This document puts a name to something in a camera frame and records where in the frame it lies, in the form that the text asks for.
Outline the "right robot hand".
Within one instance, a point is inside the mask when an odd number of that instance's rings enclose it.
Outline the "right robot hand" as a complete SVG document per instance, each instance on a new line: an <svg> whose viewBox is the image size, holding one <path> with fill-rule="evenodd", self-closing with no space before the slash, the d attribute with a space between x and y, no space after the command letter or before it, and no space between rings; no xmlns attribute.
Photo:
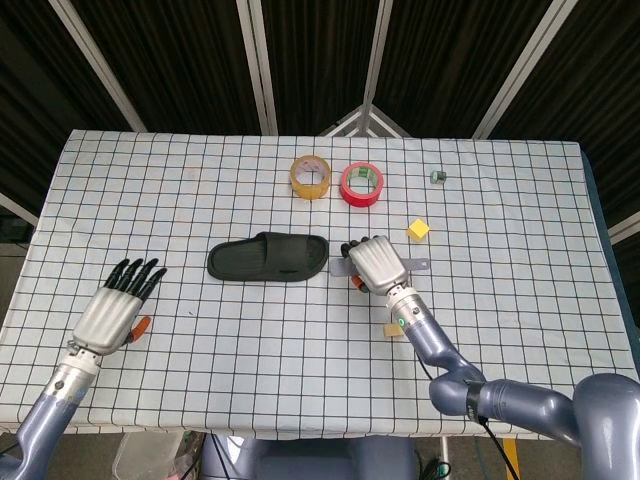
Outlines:
<svg viewBox="0 0 640 480"><path fill-rule="evenodd" d="M391 289L408 284L408 270L386 236L351 240L343 243L340 251L351 260L358 276L375 295L384 296Z"/></svg>

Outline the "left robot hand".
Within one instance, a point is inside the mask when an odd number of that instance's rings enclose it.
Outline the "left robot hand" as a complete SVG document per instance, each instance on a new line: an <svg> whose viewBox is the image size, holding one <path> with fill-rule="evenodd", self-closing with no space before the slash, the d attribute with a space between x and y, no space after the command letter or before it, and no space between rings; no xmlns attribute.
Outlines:
<svg viewBox="0 0 640 480"><path fill-rule="evenodd" d="M156 268L158 259L120 261L96 291L76 322L68 349L88 350L100 356L113 354L135 341L136 320L167 269Z"/></svg>

